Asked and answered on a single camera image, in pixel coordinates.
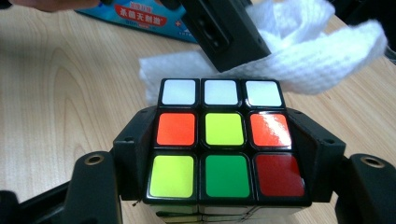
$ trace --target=wooden table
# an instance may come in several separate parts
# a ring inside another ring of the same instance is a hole
[[[342,25],[332,18],[329,30]],[[147,106],[138,59],[197,48],[73,11],[0,11],[0,188],[23,202],[68,181],[80,156],[110,150]],[[285,98],[344,140],[347,156],[396,164],[396,66],[386,58],[330,91]],[[335,223],[335,199],[272,222]],[[122,213],[124,223],[162,223],[142,203],[123,202]]]

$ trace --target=yellow-green sticker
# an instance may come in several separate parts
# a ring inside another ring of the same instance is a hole
[[[194,160],[191,156],[157,156],[149,194],[154,197],[190,198],[193,194]]]
[[[208,113],[205,116],[205,138],[213,146],[242,146],[242,118],[237,113]]]

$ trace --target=orange sticker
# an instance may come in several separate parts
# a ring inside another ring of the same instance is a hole
[[[163,113],[158,124],[157,143],[191,146],[195,141],[195,116],[190,113]]]
[[[253,142],[259,147],[290,147],[288,123],[282,114],[252,114]]]

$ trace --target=hand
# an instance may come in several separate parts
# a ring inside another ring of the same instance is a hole
[[[96,7],[99,0],[9,0],[13,5],[33,7],[42,11],[59,11],[67,9],[78,9]]]

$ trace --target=screw hole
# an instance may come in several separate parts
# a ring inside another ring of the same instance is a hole
[[[96,165],[98,163],[101,163],[105,157],[99,154],[91,155],[89,158],[85,160],[85,164],[87,165]]]
[[[366,165],[369,165],[369,166],[374,167],[374,168],[384,168],[385,167],[384,162],[379,161],[379,160],[377,160],[375,158],[372,158],[372,157],[362,157],[361,161],[363,163],[365,163]]]

